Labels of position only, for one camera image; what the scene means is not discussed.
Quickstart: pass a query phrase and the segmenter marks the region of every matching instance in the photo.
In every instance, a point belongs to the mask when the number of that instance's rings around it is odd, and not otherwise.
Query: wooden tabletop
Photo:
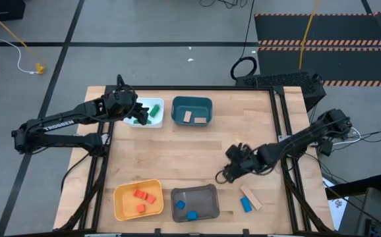
[[[86,101],[104,93],[105,87],[92,86]],[[214,176],[228,162],[224,155],[231,144],[248,143],[256,147],[277,142],[270,96],[262,91],[175,91],[141,90],[139,97],[164,100],[163,127],[130,128],[116,122],[103,192],[98,232],[241,234],[243,228],[251,234],[290,234],[291,225],[285,188],[278,165],[266,176],[247,174],[233,184],[217,184]],[[171,119],[173,98],[178,95],[209,97],[213,102],[213,119],[208,127],[177,126]],[[300,88],[285,88],[285,98],[293,133],[306,128],[307,112]],[[281,115],[279,98],[278,111]],[[79,125],[78,134],[96,132],[97,124]],[[312,148],[308,153],[316,156]],[[86,154],[73,149],[69,166]],[[74,169],[65,181],[54,227],[60,227],[74,213],[84,197],[90,160]],[[299,160],[306,200],[315,213],[333,229],[328,201],[316,160],[305,155]],[[164,210],[159,215],[117,221],[113,213],[113,191],[121,184],[158,179],[163,188]],[[216,219],[175,223],[171,216],[170,192],[173,188],[188,188],[214,184],[218,190],[220,215]],[[245,213],[240,202],[239,187],[248,186],[262,204],[259,211]],[[303,230],[300,208],[295,201],[299,229]],[[88,217],[90,226],[92,215]]]

